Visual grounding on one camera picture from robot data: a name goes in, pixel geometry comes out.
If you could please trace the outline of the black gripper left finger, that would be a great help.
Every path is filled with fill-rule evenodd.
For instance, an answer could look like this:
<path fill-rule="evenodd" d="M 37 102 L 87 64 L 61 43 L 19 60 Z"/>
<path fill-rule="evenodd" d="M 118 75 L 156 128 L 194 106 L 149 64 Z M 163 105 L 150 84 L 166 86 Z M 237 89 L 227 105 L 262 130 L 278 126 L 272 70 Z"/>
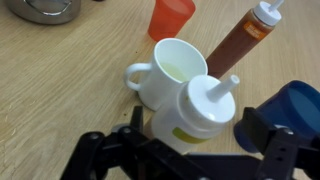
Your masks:
<path fill-rule="evenodd" d="M 143 107 L 135 106 L 128 125 L 110 135 L 83 134 L 62 173 L 61 180 L 104 180 L 108 170 L 120 167 L 132 180 L 200 180 L 207 174 L 196 163 L 143 131 Z"/>

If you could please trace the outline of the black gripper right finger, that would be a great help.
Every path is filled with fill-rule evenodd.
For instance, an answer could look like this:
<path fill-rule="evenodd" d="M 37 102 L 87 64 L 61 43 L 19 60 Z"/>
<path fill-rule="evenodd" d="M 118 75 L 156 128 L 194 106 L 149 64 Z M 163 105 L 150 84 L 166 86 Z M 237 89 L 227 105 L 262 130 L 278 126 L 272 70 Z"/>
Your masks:
<path fill-rule="evenodd" d="M 319 134 L 309 139 L 289 128 L 277 128 L 252 107 L 244 109 L 241 123 L 263 155 L 255 180 L 293 180 L 295 168 L 302 169 L 312 180 L 320 180 Z"/>

